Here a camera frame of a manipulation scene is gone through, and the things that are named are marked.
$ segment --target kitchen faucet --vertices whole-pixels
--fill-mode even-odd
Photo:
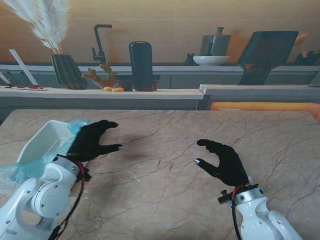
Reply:
[[[99,33],[98,33],[98,28],[110,28],[111,29],[112,25],[110,25],[110,24],[97,24],[94,26],[94,34],[95,34],[96,42],[98,44],[99,52],[97,55],[95,48],[94,47],[92,48],[93,60],[100,61],[101,64],[106,64],[107,60],[106,60],[105,52],[102,50],[100,37],[99,37]]]

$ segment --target plastic wrap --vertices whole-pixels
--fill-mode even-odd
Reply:
[[[35,159],[28,163],[16,162],[0,166],[0,192],[14,191],[18,185],[30,178],[40,178],[57,154],[66,155],[80,128],[89,124],[89,119],[76,119],[68,123],[68,129],[72,137],[56,146],[50,154],[45,154],[41,159]]]

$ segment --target black glove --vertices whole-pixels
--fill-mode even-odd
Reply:
[[[95,159],[99,155],[123,150],[124,146],[121,144],[99,145],[100,137],[105,131],[117,126],[117,123],[107,120],[83,126],[69,148],[66,158],[71,161],[86,162]]]
[[[249,183],[248,176],[235,150],[228,145],[219,142],[201,139],[196,142],[199,146],[205,146],[210,153],[215,153],[220,160],[219,166],[197,158],[195,163],[212,177],[220,179],[228,186],[238,187]]]

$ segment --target white bowl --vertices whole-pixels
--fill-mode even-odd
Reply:
[[[200,66],[218,66],[224,64],[230,56],[194,56],[193,60]]]

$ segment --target small plant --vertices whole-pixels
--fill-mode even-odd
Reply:
[[[111,64],[109,62],[107,62],[106,65],[100,64],[100,68],[105,73],[107,73],[106,77],[100,77],[99,75],[97,75],[97,71],[92,68],[88,68],[89,73],[82,74],[82,77],[85,79],[91,79],[94,82],[105,82],[105,81],[117,82],[116,75],[118,75],[118,73],[115,71],[112,71]]]
[[[97,75],[97,71],[92,68],[88,68],[89,73],[82,74],[82,77],[84,79],[92,80],[95,85],[99,86],[102,89],[104,89],[105,87],[114,88],[118,84],[116,80],[116,75],[118,75],[118,73],[112,71],[111,64],[109,62],[107,62],[106,65],[100,64],[100,68],[105,73],[107,73],[106,77],[100,77],[99,75]]]

